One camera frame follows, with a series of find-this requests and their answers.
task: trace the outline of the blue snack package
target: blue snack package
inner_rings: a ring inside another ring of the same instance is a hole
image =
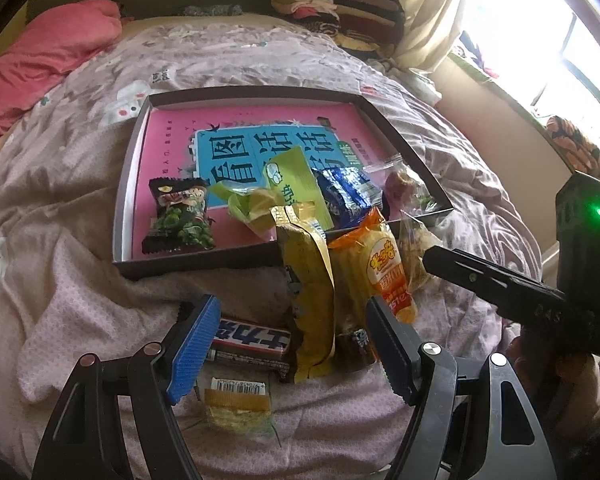
[[[369,210],[382,210],[382,190],[359,168],[314,170],[336,229],[360,224]]]

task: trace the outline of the bed sheet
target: bed sheet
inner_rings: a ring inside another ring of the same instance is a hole
[[[435,229],[446,245],[538,278],[538,245],[497,177],[432,108],[325,36],[269,25],[161,25],[73,72],[16,126],[0,151],[0,453],[30,475],[46,422],[80,355],[103,360],[160,340],[177,304],[215,294],[225,313],[279,324],[283,271],[200,270],[129,282],[111,263],[118,179],[149,92],[279,84],[363,92],[435,173],[456,210]],[[415,300],[416,328],[453,354],[484,358],[506,330],[494,308],[440,281]],[[205,366],[204,374],[222,376]],[[174,411],[206,479],[356,478],[389,463],[411,409],[381,366],[297,385],[271,381],[277,436],[205,424],[194,396]],[[128,399],[132,468],[148,478]]]

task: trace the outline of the pink cloth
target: pink cloth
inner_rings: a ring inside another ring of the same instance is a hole
[[[310,16],[318,16],[318,11],[312,6],[298,7],[293,16],[296,20],[302,20],[303,18],[308,18]]]
[[[85,0],[36,17],[0,56],[0,136],[72,70],[122,31],[110,0]]]

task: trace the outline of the patterned cushion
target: patterned cushion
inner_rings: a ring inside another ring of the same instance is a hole
[[[549,118],[546,129],[554,145],[576,170],[600,179],[600,148],[586,134],[571,121],[558,116]]]

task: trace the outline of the beige curtain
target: beige curtain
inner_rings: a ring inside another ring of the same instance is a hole
[[[462,32],[464,0],[400,0],[405,12],[404,37],[394,60],[405,70],[432,72]]]

